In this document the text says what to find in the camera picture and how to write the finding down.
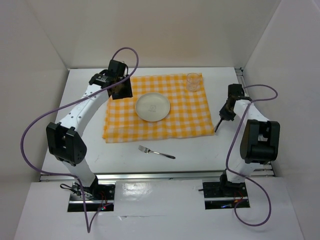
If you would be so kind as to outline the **clear plastic cup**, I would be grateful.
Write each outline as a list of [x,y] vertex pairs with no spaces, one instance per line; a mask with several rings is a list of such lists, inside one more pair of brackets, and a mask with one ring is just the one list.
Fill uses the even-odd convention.
[[201,76],[198,73],[188,73],[186,75],[186,88],[189,92],[196,92],[201,82]]

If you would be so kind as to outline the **cream round plate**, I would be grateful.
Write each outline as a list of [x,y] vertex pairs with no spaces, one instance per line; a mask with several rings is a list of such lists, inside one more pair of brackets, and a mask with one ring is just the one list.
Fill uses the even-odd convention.
[[147,122],[158,122],[167,117],[171,109],[169,99],[158,93],[143,94],[135,103],[135,112],[139,118]]

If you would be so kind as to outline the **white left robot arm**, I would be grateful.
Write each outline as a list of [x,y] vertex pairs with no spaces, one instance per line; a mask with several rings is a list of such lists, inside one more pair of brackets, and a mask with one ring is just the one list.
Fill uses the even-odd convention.
[[59,122],[46,127],[48,150],[62,162],[70,174],[76,176],[75,184],[81,187],[81,194],[88,200],[100,199],[107,189],[98,183],[97,176],[85,160],[87,146],[82,135],[91,118],[109,97],[131,98],[130,80],[121,83],[128,76],[128,66],[117,60],[110,60],[108,68],[96,73],[72,110]]

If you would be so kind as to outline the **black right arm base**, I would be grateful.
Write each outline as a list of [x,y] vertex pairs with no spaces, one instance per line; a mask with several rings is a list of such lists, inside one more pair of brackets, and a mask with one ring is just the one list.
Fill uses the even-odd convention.
[[222,210],[250,208],[247,188],[244,182],[227,181],[227,175],[222,174],[219,181],[205,181],[198,190],[203,193],[206,210]]

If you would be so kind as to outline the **silver fork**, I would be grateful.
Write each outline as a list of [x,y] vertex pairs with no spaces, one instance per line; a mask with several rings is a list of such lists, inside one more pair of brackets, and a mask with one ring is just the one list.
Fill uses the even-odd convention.
[[138,149],[143,152],[143,153],[146,153],[146,154],[156,154],[156,155],[159,155],[159,156],[162,156],[162,157],[166,157],[166,158],[169,158],[169,159],[175,159],[176,157],[173,156],[173,155],[169,155],[169,154],[166,154],[166,153],[162,153],[162,152],[157,152],[157,151],[153,151],[147,147],[144,147],[142,145],[139,145],[138,146]]

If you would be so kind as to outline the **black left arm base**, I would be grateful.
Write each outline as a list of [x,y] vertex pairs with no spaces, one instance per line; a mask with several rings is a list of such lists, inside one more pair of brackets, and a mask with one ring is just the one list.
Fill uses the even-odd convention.
[[[76,182],[71,186],[62,183],[60,184],[60,188],[70,191],[67,211],[69,213],[83,212],[83,195],[80,186]],[[115,188],[116,185],[114,183],[107,185],[101,184],[96,193],[91,194],[85,191],[84,199],[86,210],[88,212],[96,212],[97,210],[101,212],[113,212],[115,207]]]

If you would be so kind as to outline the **yellow white checkered cloth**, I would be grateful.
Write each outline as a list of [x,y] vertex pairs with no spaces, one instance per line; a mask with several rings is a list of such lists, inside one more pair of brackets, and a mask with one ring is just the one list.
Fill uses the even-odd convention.
[[[106,143],[183,139],[214,134],[214,126],[201,82],[196,92],[186,88],[187,74],[135,76],[130,79],[133,97],[108,99],[102,137]],[[147,93],[168,98],[170,111],[157,122],[141,119],[135,105]]]

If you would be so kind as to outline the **silver table knife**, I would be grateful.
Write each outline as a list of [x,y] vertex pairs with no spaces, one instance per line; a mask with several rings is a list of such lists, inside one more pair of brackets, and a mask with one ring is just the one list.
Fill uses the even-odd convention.
[[223,121],[223,119],[221,118],[221,119],[218,121],[218,123],[215,125],[215,127],[214,127],[214,132],[215,132],[215,133],[217,132],[219,126],[220,126],[221,123],[222,123],[222,121]]

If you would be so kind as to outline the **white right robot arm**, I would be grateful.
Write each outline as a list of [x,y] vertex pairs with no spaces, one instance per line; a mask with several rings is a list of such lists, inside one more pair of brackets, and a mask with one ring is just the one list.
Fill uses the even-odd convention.
[[254,105],[254,101],[245,94],[239,83],[230,84],[227,100],[219,111],[220,120],[233,121],[240,117],[236,133],[244,127],[239,146],[240,158],[229,164],[219,178],[218,190],[223,196],[230,196],[244,186],[259,166],[277,159],[280,139],[280,124],[266,118]]

